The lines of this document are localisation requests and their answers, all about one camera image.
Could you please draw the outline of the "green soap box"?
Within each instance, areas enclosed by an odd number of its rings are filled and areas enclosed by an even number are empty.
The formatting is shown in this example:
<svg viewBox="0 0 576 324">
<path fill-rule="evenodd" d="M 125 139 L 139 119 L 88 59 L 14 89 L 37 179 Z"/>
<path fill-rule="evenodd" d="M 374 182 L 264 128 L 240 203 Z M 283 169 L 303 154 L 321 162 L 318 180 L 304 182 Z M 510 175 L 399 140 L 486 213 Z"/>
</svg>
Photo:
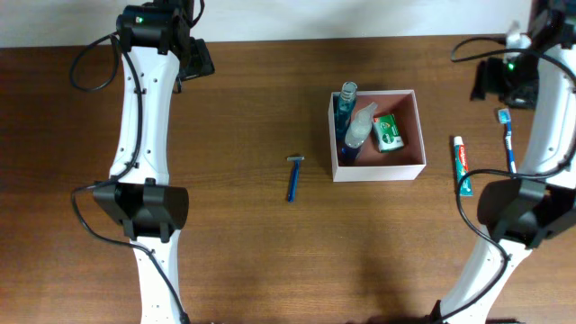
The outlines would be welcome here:
<svg viewBox="0 0 576 324">
<path fill-rule="evenodd" d="M 398 124 L 393 114 L 373 117 L 373 132 L 381 153 L 390 152 L 404 147 Z"/>
</svg>

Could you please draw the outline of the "clear purple spray bottle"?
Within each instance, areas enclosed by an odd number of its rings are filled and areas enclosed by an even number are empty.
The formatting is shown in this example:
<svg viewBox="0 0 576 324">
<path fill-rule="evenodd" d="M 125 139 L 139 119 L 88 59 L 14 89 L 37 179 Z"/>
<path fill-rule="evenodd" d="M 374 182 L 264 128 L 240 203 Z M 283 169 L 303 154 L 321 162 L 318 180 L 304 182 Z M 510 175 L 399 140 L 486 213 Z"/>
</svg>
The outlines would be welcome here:
<svg viewBox="0 0 576 324">
<path fill-rule="evenodd" d="M 362 146 L 372 131 L 374 112 L 378 108 L 376 102 L 368 104 L 365 108 L 358 111 L 352 120 L 344 144 L 341 148 L 342 161 L 345 165 L 352 165 L 358 157 Z"/>
</svg>

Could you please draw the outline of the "blue mouthwash bottle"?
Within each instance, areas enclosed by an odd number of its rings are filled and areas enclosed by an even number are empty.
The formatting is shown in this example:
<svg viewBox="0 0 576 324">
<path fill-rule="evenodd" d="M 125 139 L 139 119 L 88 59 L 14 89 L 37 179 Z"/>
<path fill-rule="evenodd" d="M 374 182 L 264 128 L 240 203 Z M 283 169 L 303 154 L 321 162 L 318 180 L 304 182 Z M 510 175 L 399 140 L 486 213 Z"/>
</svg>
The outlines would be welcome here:
<svg viewBox="0 0 576 324">
<path fill-rule="evenodd" d="M 334 110 L 335 135 L 337 140 L 342 140 L 347 132 L 352 111 L 356 106 L 357 84 L 346 81 L 341 88 Z"/>
</svg>

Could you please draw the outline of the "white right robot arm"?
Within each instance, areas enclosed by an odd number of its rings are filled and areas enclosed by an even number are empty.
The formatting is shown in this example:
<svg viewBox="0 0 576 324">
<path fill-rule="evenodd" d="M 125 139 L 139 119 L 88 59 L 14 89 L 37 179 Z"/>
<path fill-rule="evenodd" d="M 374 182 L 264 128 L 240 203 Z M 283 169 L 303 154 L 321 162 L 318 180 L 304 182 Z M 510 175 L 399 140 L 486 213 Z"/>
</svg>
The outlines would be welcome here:
<svg viewBox="0 0 576 324">
<path fill-rule="evenodd" d="M 498 181 L 483 189 L 472 231 L 478 241 L 461 277 L 427 316 L 430 323 L 487 323 L 505 282 L 534 249 L 575 225 L 575 3 L 535 1 L 526 31 L 512 26 L 490 41 L 471 100 L 496 95 L 535 112 L 520 166 L 484 168 Z"/>
</svg>

